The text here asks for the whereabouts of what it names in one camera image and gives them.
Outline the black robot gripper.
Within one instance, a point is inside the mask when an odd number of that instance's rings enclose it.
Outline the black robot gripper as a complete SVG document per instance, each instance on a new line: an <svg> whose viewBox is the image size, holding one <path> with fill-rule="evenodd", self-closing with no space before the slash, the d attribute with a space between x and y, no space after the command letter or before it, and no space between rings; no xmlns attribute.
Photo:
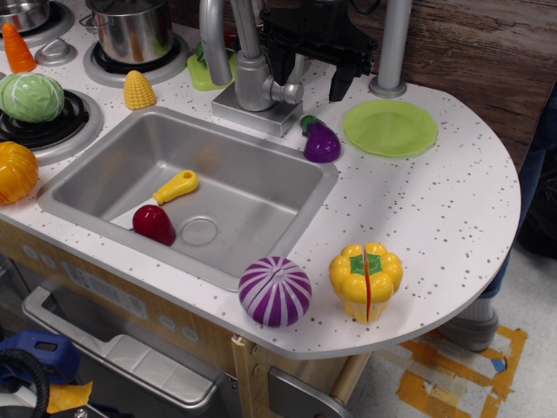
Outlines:
<svg viewBox="0 0 557 418"><path fill-rule="evenodd" d="M274 81L283 86L297 54L336 65L329 101L341 101L354 78L369 72L378 43L349 17L347 1L301 1L296 8L265 8L267 55Z"/></svg>

